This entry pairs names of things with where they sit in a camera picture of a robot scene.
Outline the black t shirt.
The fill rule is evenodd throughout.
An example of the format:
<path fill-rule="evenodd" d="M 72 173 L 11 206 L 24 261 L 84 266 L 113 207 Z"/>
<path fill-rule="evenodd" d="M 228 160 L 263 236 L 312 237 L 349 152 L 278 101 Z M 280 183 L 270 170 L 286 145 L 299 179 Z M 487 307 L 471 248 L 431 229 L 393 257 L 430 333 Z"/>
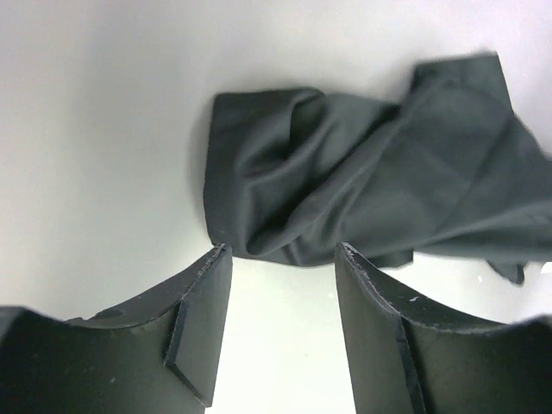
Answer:
<path fill-rule="evenodd" d="M 417 64 L 399 103 L 292 89 L 215 96 L 210 240 L 244 259 L 377 267 L 414 253 L 485 260 L 515 284 L 551 259 L 551 159 L 514 112 L 499 56 Z"/>

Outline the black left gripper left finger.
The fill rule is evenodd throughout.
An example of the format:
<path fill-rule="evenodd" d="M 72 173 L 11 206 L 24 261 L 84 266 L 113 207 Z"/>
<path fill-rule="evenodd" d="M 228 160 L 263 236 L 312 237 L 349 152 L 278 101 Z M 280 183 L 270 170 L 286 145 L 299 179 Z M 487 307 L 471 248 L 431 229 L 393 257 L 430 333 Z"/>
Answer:
<path fill-rule="evenodd" d="M 2 412 L 204 412 L 213 403 L 231 280 L 231 250 L 218 245 L 89 319 L 4 306 Z"/>

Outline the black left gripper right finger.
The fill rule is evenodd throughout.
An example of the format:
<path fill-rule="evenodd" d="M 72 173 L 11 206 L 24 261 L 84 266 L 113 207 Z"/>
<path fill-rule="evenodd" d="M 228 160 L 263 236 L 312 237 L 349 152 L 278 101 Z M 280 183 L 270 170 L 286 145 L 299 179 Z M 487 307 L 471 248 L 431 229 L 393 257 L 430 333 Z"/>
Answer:
<path fill-rule="evenodd" d="M 454 310 L 347 243 L 335 271 L 357 412 L 550 412 L 550 316 L 508 324 Z"/>

